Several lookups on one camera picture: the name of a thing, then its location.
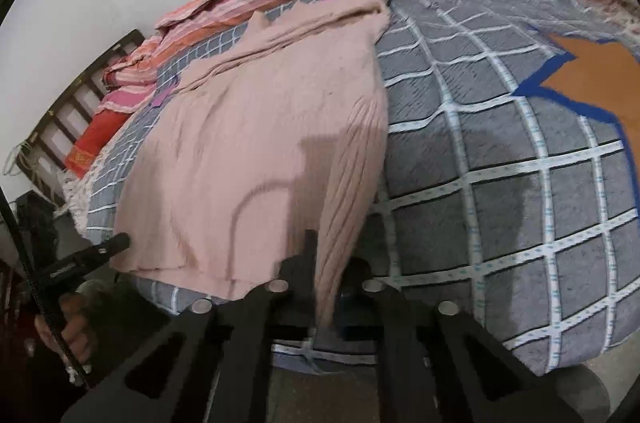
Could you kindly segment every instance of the gray plaid bedsheet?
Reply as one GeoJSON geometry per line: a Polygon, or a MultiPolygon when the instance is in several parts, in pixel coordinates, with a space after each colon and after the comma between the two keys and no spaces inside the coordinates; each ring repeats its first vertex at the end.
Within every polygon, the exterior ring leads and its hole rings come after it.
{"type": "MultiPolygon", "coordinates": [[[[511,92],[557,52],[540,31],[638,48],[579,0],[392,0],[391,9],[376,45],[389,101],[385,176],[356,254],[409,298],[454,300],[539,374],[621,342],[640,326],[638,212],[622,142],[607,124],[511,92]]],[[[244,28],[176,56],[158,92],[244,28]]],[[[147,108],[111,151],[90,200],[94,243],[111,235],[160,112],[147,108]]],[[[174,313],[202,297],[137,285],[174,313]]],[[[328,334],[275,350],[302,357],[300,367],[374,361],[372,346],[328,334]]]]}

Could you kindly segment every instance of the red pillow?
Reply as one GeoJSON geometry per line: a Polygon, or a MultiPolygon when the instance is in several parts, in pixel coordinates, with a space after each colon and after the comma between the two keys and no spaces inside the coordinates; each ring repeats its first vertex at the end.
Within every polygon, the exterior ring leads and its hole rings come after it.
{"type": "Polygon", "coordinates": [[[71,147],[71,152],[65,159],[65,166],[78,178],[84,177],[102,147],[107,145],[129,116],[131,115],[108,109],[96,114],[84,134],[71,147]]]}

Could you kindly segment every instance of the bed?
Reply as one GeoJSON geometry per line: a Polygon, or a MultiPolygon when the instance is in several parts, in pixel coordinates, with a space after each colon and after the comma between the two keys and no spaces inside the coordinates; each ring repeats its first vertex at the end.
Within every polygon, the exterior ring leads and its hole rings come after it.
{"type": "MultiPolygon", "coordinates": [[[[190,13],[219,8],[207,5],[190,13]]],[[[640,327],[628,142],[609,116],[545,96],[530,78],[565,52],[552,34],[618,42],[638,56],[636,23],[585,0],[391,0],[390,8],[376,44],[389,104],[385,170],[354,253],[409,298],[455,301],[537,374],[623,341],[640,327]]],[[[191,27],[204,16],[180,13],[160,22],[165,35],[179,29],[172,21],[191,27]]],[[[76,225],[93,243],[113,233],[127,175],[171,101],[167,90],[197,58],[232,48],[246,21],[214,34],[196,29],[203,37],[185,36],[191,44],[177,42],[158,67],[140,59],[120,66],[151,74],[156,89],[71,193],[76,225]]],[[[132,279],[140,293],[171,313],[211,298],[141,275],[132,279]]],[[[374,353],[322,330],[278,343],[274,360],[317,373],[372,365],[374,353]]]]}
{"type": "Polygon", "coordinates": [[[20,146],[15,164],[56,206],[65,204],[58,179],[58,173],[65,170],[65,157],[108,92],[102,82],[104,69],[134,51],[143,40],[142,33],[133,30],[98,56],[60,94],[20,146]]]}

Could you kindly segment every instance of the pink knit garment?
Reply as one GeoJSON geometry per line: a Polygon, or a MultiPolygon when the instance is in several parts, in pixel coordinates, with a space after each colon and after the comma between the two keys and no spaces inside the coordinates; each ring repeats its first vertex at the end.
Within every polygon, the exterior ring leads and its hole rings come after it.
{"type": "Polygon", "coordinates": [[[297,3],[195,60],[140,148],[116,212],[119,271],[237,299],[318,230],[318,317],[374,199],[388,130],[374,44],[388,0],[297,3]]]}

